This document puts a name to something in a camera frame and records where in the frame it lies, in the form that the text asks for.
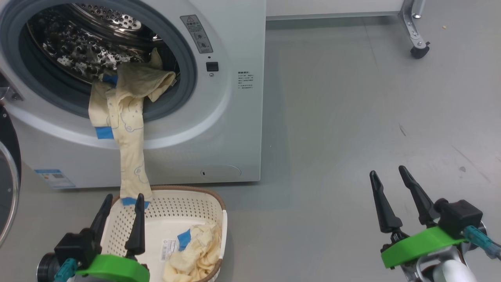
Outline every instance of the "white washing machine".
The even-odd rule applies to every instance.
[[[88,118],[91,81],[157,47],[178,81],[145,102],[150,184],[259,180],[265,12],[265,0],[0,0],[22,160],[55,188],[120,186],[118,147]]]

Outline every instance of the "washing machine door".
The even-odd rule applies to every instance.
[[[0,75],[0,97],[12,94]],[[12,226],[21,184],[21,153],[9,113],[0,101],[0,247]]]

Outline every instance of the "crumpled cloth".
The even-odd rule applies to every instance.
[[[123,63],[113,84],[94,81],[89,101],[89,118],[94,127],[110,126],[120,149],[120,198],[146,201],[152,192],[144,167],[144,97],[155,102],[175,82],[175,73],[162,70],[156,48],[149,63]]]
[[[214,269],[221,252],[221,230],[215,223],[190,227],[191,241],[165,262],[164,282],[194,282]]]

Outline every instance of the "metal stand leg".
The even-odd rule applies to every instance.
[[[426,0],[418,0],[418,4],[416,4],[416,7],[418,8],[417,12],[412,14],[412,17],[415,19],[420,19],[423,16],[423,9],[424,9],[424,4],[426,3]]]
[[[402,9],[398,13],[398,17],[402,24],[406,27],[409,32],[410,40],[414,47],[410,50],[412,56],[416,59],[421,59],[428,53],[430,47],[428,47],[429,42],[423,40],[419,32],[417,31],[416,25],[414,24],[414,19],[412,18],[412,6],[414,5],[414,0],[404,0]]]

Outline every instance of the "caster wheel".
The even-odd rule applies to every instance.
[[[430,51],[430,47],[428,46],[429,44],[429,42],[426,42],[426,47],[424,47],[423,49],[412,47],[412,49],[410,49],[410,54],[414,59],[421,59],[422,57],[426,56],[428,51]]]

